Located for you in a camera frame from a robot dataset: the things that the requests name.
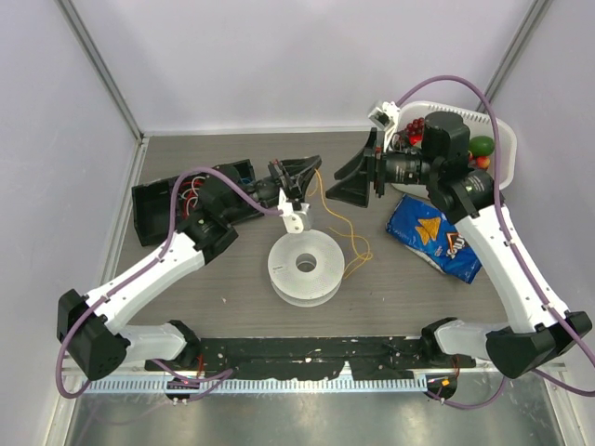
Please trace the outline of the white plastic spool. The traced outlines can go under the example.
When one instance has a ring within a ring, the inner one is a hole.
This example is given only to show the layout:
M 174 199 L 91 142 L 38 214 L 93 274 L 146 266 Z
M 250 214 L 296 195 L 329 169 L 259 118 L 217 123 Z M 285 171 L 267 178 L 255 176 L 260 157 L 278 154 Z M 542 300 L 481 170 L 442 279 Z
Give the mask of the white plastic spool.
M 320 306 L 338 291 L 345 269 L 339 244 L 319 230 L 287 233 L 271 248 L 267 268 L 275 293 L 290 305 Z

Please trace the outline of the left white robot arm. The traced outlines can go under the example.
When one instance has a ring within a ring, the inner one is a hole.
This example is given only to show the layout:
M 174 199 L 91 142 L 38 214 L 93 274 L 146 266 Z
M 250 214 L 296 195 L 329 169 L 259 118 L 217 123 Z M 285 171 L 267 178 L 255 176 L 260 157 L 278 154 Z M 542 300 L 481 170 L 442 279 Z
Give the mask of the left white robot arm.
M 220 256 L 238 237 L 235 223 L 278 216 L 289 233 L 308 230 L 306 191 L 321 164 L 318 155 L 274 160 L 267 177 L 248 183 L 234 164 L 181 174 L 169 194 L 165 240 L 102 286 L 59 298 L 59 355 L 72 358 L 88 381 L 131 361 L 159 360 L 180 371 L 194 367 L 201 346 L 187 325 L 133 326 L 131 320 L 172 284 Z

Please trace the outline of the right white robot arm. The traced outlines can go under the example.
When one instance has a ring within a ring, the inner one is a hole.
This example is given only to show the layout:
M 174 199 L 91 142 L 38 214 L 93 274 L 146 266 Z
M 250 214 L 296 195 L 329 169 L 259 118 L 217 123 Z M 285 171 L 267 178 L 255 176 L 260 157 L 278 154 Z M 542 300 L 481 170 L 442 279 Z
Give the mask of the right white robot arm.
M 374 110 L 364 147 L 334 174 L 330 200 L 366 207 L 386 184 L 419 184 L 479 258 L 506 311 L 503 325 L 437 321 L 426 330 L 421 359 L 439 367 L 453 355 L 490 361 L 517 378 L 560 357 L 591 330 L 584 311 L 571 311 L 549 287 L 514 230 L 494 179 L 469 165 L 470 130 L 455 112 L 423 120 L 420 148 L 395 147 L 399 113 Z

